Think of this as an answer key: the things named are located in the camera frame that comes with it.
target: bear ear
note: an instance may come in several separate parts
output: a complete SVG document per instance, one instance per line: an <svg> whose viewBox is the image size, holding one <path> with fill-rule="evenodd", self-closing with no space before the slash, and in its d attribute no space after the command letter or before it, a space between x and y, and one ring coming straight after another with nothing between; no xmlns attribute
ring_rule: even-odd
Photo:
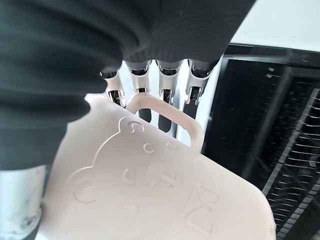
<svg viewBox="0 0 320 240"><path fill-rule="evenodd" d="M133 117L123 117L119 121L119 131L120 132L144 132L145 128L140 121Z"/></svg>

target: embossed bear face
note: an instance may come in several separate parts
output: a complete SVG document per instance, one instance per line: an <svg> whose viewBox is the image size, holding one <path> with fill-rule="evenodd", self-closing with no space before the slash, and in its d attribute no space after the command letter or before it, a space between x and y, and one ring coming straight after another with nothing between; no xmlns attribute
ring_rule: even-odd
<svg viewBox="0 0 320 240"><path fill-rule="evenodd" d="M73 193L67 204L89 209L85 214L103 215L108 228L125 230L124 235L159 231L183 210L194 189L193 154L142 120L124 117L93 165L69 178Z"/></svg>

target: black metal rack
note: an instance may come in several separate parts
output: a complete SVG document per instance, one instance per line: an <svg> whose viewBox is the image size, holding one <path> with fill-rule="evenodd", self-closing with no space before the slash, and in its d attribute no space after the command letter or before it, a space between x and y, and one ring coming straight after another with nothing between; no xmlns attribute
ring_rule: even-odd
<svg viewBox="0 0 320 240"><path fill-rule="evenodd" d="M311 221L320 212L320 53L230 45L210 119L202 153L262 190L278 239L311 239L320 229Z"/></svg>

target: white ceiling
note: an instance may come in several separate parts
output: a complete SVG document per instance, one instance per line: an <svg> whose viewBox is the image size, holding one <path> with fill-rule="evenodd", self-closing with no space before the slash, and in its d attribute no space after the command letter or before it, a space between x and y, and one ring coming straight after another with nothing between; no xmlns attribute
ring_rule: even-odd
<svg viewBox="0 0 320 240"><path fill-rule="evenodd" d="M231 42L320 52L320 0L258 0Z"/></svg>

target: black fabric sleeve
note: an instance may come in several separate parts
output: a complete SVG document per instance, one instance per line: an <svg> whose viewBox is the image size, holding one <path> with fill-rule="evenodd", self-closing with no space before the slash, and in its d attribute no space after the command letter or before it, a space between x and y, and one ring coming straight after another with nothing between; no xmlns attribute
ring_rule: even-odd
<svg viewBox="0 0 320 240"><path fill-rule="evenodd" d="M99 72L220 58L254 0L1 0L0 170L51 164Z"/></svg>

